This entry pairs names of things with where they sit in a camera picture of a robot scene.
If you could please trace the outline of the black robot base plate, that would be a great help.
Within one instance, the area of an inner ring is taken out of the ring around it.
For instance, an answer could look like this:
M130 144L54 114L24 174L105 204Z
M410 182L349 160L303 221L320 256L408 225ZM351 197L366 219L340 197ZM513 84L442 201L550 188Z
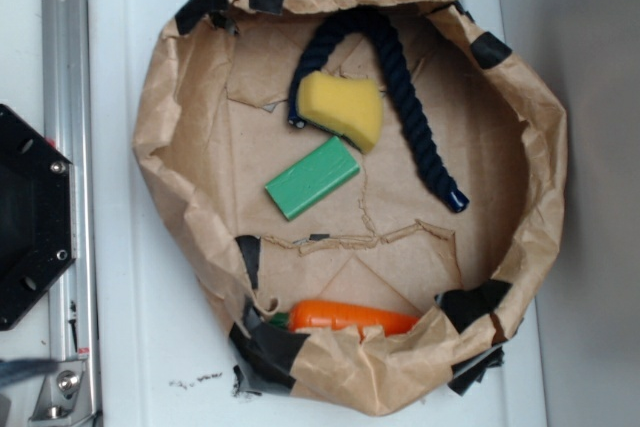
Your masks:
M14 328L75 258L72 164L1 106L1 329Z

